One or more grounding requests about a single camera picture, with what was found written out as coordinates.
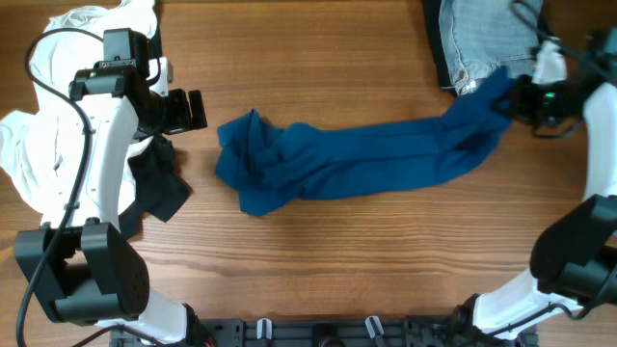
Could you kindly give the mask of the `blue t-shirt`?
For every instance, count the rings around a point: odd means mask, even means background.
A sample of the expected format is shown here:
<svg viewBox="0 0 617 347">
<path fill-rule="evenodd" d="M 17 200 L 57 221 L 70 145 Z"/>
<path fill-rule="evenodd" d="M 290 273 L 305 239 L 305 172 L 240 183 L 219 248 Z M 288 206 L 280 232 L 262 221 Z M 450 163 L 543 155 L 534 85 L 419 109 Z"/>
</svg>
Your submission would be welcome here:
<svg viewBox="0 0 617 347">
<path fill-rule="evenodd" d="M 292 200 L 338 200 L 446 183 L 480 166 L 509 119 L 491 108 L 514 82 L 505 68 L 441 116 L 340 130 L 278 128 L 257 110 L 218 129 L 215 173 L 241 211 L 264 216 Z"/>
</svg>

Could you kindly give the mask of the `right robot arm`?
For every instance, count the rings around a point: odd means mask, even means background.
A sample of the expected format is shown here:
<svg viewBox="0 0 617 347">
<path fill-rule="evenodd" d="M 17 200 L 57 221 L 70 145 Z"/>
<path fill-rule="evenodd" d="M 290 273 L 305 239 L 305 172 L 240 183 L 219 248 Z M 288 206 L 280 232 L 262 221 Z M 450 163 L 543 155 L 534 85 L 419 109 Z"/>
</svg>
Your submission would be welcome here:
<svg viewBox="0 0 617 347">
<path fill-rule="evenodd" d="M 546 37 L 533 75 L 496 100 L 503 116 L 528 124 L 536 138 L 568 117 L 587 130 L 587 176 L 583 201 L 537 239 L 528 269 L 501 288 L 470 297 L 450 318 L 453 334 L 468 343 L 497 343 L 560 313 L 581 320 L 594 308 L 616 302 L 616 29 L 587 39 L 573 78 L 564 58 L 570 49 Z"/>
</svg>

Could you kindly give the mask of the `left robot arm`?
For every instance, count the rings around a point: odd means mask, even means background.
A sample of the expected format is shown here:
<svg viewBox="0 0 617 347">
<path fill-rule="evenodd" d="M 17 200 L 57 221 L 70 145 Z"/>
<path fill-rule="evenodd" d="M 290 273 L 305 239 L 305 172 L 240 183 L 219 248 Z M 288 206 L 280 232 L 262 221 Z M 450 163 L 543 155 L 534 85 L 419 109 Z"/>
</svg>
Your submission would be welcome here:
<svg viewBox="0 0 617 347">
<path fill-rule="evenodd" d="M 155 90 L 147 37 L 106 30 L 103 57 L 77 71 L 62 100 L 76 113 L 82 153 L 68 197 L 39 228 L 21 231 L 13 255 L 28 281 L 15 338 L 25 341 L 25 317 L 37 300 L 55 323 L 119 332 L 154 346 L 210 346 L 195 312 L 152 290 L 144 260 L 120 231 L 119 197 L 125 155 L 146 135 L 174 135 L 207 125 L 197 91 Z"/>
</svg>

